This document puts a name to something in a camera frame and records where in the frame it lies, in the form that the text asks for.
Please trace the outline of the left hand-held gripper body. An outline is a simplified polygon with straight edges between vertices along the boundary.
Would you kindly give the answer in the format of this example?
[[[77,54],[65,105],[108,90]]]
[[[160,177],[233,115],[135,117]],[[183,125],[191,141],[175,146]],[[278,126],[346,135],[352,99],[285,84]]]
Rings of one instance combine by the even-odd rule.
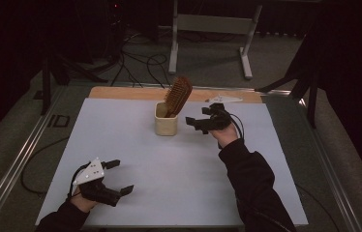
[[[83,164],[72,178],[72,186],[81,190],[83,197],[115,207],[121,198],[120,192],[107,188],[103,184],[105,169],[99,158]]]

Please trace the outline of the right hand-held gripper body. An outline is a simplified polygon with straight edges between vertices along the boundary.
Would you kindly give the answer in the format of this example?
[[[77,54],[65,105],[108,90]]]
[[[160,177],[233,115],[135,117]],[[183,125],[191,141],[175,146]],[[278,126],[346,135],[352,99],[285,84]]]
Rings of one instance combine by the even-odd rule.
[[[210,103],[209,106],[216,110],[215,115],[208,115],[208,119],[200,119],[200,125],[196,126],[198,131],[202,131],[203,134],[207,134],[209,131],[217,131],[226,128],[229,124],[233,124],[235,127],[240,126],[238,129],[239,134],[244,133],[244,128],[241,120],[234,114],[226,111],[225,103],[227,102],[240,102],[240,98],[226,97],[218,95],[212,99],[207,100]]]

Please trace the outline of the beige square cup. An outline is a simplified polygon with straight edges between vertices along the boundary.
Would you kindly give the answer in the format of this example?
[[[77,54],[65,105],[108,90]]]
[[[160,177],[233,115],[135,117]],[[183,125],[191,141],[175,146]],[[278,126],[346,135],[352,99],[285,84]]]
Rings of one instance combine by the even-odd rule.
[[[166,117],[164,102],[155,105],[155,133],[159,136],[174,136],[178,129],[178,117]]]

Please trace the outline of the brown wooden hairbrush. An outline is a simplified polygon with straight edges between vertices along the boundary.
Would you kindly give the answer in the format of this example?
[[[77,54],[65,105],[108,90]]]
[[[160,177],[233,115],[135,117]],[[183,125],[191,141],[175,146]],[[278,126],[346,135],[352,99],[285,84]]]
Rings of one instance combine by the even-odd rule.
[[[186,76],[177,76],[165,96],[166,118],[176,116],[192,93],[193,85]]]

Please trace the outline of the person's right hand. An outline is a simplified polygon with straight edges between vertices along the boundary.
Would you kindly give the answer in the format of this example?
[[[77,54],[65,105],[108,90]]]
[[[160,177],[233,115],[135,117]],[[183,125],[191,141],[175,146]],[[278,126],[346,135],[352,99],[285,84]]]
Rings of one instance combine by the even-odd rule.
[[[211,130],[210,133],[218,141],[221,148],[225,148],[229,143],[239,138],[236,127],[233,124],[229,124],[222,130]]]

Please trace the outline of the person's left hand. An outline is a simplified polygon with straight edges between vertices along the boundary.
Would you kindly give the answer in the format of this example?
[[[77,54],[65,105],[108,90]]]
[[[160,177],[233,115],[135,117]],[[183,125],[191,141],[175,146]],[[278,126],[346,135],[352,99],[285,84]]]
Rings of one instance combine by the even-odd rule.
[[[75,188],[73,196],[70,198],[70,202],[83,213],[89,213],[95,206],[98,205],[97,201],[89,200],[83,197],[79,187]]]

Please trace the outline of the white table mat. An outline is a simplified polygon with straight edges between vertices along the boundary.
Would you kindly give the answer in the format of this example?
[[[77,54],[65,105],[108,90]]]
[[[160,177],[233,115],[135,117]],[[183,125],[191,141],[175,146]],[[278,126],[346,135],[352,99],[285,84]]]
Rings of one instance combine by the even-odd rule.
[[[105,173],[110,189],[133,187],[116,206],[91,211],[88,227],[239,227],[234,190],[211,135],[186,124],[205,102],[189,101],[174,136],[155,133],[155,102],[87,99],[55,171],[40,215],[65,200],[75,171],[93,159],[119,160]]]

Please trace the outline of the black metal stand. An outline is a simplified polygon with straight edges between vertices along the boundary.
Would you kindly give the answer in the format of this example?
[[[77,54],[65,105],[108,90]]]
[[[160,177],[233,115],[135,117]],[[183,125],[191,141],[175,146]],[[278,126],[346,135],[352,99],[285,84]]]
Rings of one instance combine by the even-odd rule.
[[[66,68],[82,74],[91,81],[106,83],[106,80],[95,76],[76,62],[73,62],[60,54],[44,54],[42,59],[42,92],[40,95],[40,100],[42,101],[42,115],[45,115],[51,106],[50,77],[53,76],[60,85],[67,85],[70,82],[70,78],[66,72]]]
[[[315,128],[315,112],[317,105],[317,82],[319,51],[314,48],[315,39],[309,33],[304,36],[303,42],[292,59],[285,75],[269,85],[256,88],[257,92],[268,93],[272,90],[292,81],[296,83],[290,91],[293,99],[301,100],[306,93],[309,93],[307,103],[307,119],[310,125]]]

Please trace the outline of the dark equipment rack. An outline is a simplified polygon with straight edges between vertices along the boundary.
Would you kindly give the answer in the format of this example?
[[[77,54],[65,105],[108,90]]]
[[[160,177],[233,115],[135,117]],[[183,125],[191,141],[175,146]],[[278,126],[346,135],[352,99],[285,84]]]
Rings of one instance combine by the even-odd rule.
[[[75,0],[75,8],[83,32],[83,63],[116,59],[126,29],[123,0]]]

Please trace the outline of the aluminium rail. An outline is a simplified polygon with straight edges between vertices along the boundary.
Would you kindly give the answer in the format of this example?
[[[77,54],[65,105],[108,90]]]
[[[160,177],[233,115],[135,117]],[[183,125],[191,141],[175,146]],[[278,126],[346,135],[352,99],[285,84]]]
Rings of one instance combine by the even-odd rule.
[[[300,112],[303,124],[307,128],[308,134],[313,141],[315,149],[317,150],[317,159],[319,160],[321,169],[338,205],[340,213],[343,216],[348,232],[362,232],[361,224],[351,207],[347,193],[342,186],[337,173],[335,172],[330,158],[327,156],[322,141],[317,131],[310,125],[307,119],[307,106],[305,101],[303,99],[295,100],[295,103],[298,111]]]
[[[23,96],[0,123],[0,232],[30,232],[43,203],[37,193],[19,184],[22,169],[39,149],[53,108],[41,113],[31,92]]]
[[[161,87],[158,84],[133,85],[130,82],[119,82],[117,86],[109,86],[107,83],[77,82],[73,81],[70,86],[84,87],[89,90],[88,96],[97,99],[146,99],[161,100],[169,90],[168,86]],[[253,98],[255,95],[281,95],[287,96],[289,91],[272,90],[266,93],[257,92],[255,89],[247,88],[219,88],[194,86],[190,99],[193,101],[204,101],[218,95],[234,96],[235,98]]]

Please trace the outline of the white metal table frame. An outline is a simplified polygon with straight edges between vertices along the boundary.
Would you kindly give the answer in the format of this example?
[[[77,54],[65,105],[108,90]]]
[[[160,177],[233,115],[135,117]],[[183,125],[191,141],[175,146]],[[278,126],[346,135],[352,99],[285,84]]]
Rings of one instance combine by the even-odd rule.
[[[225,17],[214,15],[180,14],[178,13],[178,0],[172,0],[172,45],[169,55],[168,72],[176,74],[178,58],[178,32],[194,31],[209,33],[226,33],[234,35],[246,35],[247,40],[243,47],[239,48],[243,74],[246,79],[253,78],[250,65],[249,49],[252,43],[262,6],[257,5],[251,18]]]

